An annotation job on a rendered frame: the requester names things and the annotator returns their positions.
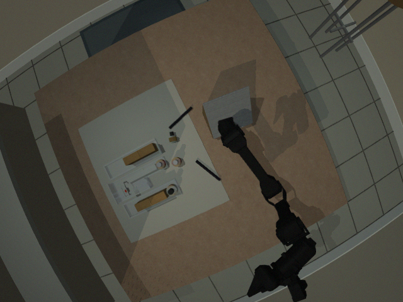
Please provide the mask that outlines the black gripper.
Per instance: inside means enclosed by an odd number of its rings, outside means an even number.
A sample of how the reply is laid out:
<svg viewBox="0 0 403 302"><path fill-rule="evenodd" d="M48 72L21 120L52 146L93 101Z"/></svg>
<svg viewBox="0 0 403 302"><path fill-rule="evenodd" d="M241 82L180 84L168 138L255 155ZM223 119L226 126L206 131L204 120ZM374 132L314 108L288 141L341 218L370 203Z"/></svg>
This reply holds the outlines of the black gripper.
<svg viewBox="0 0 403 302"><path fill-rule="evenodd" d="M255 268L255 275L247 292L248 297L259 292L273 291L278 286L284 286L282 282L302 269L289 251L283 252L282 256L270 265L259 265Z"/></svg>

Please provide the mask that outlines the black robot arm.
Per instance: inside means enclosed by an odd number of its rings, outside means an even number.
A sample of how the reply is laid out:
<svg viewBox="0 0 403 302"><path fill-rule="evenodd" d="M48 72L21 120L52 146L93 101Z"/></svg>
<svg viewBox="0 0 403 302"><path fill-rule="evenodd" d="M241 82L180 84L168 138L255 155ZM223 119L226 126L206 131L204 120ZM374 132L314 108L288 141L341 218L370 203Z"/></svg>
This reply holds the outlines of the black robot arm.
<svg viewBox="0 0 403 302"><path fill-rule="evenodd" d="M266 171L261 167L260 163L253 156L252 152L247 147L245 133L235 125L233 117L219 120L218 129L221 134L223 146L229 147L233 153L241 156L244 162L250 167L254 175L257 177L261 192L265 200L275 207L279 220L276 222L276 236L283 245L289 246L288 249L294 259L304 266L316 254L316 242L308 238L309 231L307 230L301 219L296 217L289 209L290 205L287 202L287 193L279 181L276 181L274 176L267 175ZM283 190L283 200L274 204L269 199L276 196ZM306 231L306 232L305 232ZM298 302L306 299L306 287L308 286L305 280L298 277L300 271L294 273L282 282L292 295L292 301Z"/></svg>

